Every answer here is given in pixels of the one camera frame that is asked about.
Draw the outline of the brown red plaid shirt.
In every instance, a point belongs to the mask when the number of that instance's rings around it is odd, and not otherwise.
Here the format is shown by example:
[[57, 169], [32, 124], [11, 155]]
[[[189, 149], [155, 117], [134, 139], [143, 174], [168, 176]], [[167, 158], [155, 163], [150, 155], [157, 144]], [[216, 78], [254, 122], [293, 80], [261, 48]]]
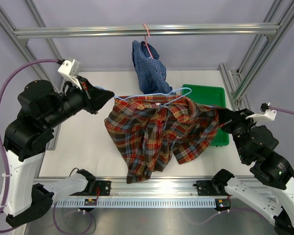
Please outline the brown red plaid shirt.
[[169, 105], [164, 98], [115, 99], [105, 128], [124, 159], [126, 182], [149, 179], [162, 172], [173, 156], [181, 164], [198, 158], [219, 131], [218, 106], [183, 97]]

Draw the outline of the blue checked shirt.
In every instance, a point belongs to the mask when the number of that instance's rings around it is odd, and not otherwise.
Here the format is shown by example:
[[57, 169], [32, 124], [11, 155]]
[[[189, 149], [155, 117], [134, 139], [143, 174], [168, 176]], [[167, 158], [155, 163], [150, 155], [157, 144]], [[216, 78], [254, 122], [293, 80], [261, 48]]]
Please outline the blue checked shirt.
[[172, 87], [166, 81], [166, 67], [159, 60], [157, 50], [145, 41], [132, 42], [132, 62], [139, 89], [144, 94], [168, 94]]

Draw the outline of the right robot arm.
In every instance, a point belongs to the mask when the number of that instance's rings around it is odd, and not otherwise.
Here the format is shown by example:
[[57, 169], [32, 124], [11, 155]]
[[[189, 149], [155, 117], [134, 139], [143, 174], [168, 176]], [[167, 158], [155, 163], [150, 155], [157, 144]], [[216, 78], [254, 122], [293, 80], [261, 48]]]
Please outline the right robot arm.
[[264, 125], [256, 125], [275, 120], [279, 111], [291, 113], [269, 103], [262, 104], [260, 114], [248, 109], [218, 109], [220, 127], [232, 135], [241, 163], [251, 167], [255, 179], [267, 186], [277, 201], [266, 199], [225, 169], [212, 178], [212, 189], [240, 199], [272, 224], [277, 234], [294, 235], [294, 169], [274, 151], [279, 141], [272, 132]]

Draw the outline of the light blue wire hanger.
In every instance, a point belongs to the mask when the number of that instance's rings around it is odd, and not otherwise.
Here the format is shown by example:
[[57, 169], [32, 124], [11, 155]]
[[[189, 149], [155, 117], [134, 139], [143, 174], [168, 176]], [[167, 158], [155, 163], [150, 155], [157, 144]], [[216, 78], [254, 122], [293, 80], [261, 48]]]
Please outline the light blue wire hanger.
[[[187, 91], [185, 94], [182, 95], [173, 95], [174, 92], [178, 92], [178, 91]], [[161, 98], [164, 98], [165, 100], [169, 100], [169, 102], [167, 103], [160, 103], [161, 106], [166, 106], [169, 105], [175, 101], [180, 100], [183, 97], [188, 96], [189, 94], [192, 93], [192, 89], [188, 88], [188, 87], [183, 87], [183, 88], [178, 88], [178, 89], [174, 89], [171, 90], [169, 93], [164, 94], [164, 93], [154, 93], [154, 94], [140, 94], [140, 95], [130, 95], [127, 97], [120, 97], [120, 96], [114, 96], [114, 99], [118, 99], [118, 100], [122, 100], [122, 101], [127, 101], [129, 99], [133, 99], [133, 98], [147, 98], [147, 99], [158, 99], [160, 100]]]

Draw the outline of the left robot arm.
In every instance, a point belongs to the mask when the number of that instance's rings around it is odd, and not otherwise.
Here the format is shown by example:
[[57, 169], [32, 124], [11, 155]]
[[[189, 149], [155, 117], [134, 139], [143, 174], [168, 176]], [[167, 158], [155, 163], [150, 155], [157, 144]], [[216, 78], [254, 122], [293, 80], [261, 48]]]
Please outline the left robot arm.
[[84, 169], [54, 183], [34, 183], [55, 127], [82, 110], [96, 114], [114, 97], [112, 91], [94, 87], [86, 78], [78, 81], [80, 88], [69, 85], [66, 93], [59, 94], [49, 81], [36, 80], [18, 95], [21, 109], [3, 138], [9, 172], [4, 176], [0, 213], [6, 215], [11, 228], [41, 218], [63, 198], [97, 190], [95, 176]]

